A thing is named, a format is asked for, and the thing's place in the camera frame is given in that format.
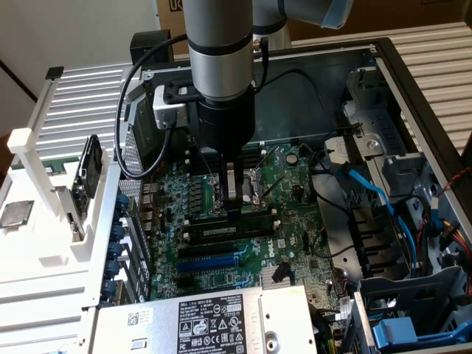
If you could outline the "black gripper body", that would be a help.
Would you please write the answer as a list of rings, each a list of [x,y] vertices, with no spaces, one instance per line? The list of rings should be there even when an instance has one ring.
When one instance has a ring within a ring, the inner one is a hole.
[[[197,102],[200,135],[207,147],[221,155],[240,155],[255,131],[255,98],[246,90],[230,101]]]

